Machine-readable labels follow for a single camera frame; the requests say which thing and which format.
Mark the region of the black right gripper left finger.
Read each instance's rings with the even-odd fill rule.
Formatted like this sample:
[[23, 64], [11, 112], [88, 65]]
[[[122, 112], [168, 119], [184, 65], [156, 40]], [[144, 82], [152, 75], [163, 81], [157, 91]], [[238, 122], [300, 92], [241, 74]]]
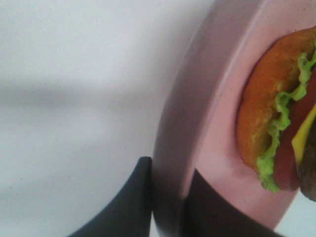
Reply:
[[150, 157], [141, 157], [111, 202], [72, 237], [148, 237], [152, 214]]

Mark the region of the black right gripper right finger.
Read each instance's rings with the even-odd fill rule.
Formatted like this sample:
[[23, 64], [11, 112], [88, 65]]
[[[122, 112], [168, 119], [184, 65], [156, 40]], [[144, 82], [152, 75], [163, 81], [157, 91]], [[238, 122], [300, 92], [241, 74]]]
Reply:
[[316, 205], [297, 192], [233, 190], [222, 197], [196, 170], [184, 211], [186, 237], [314, 237]]

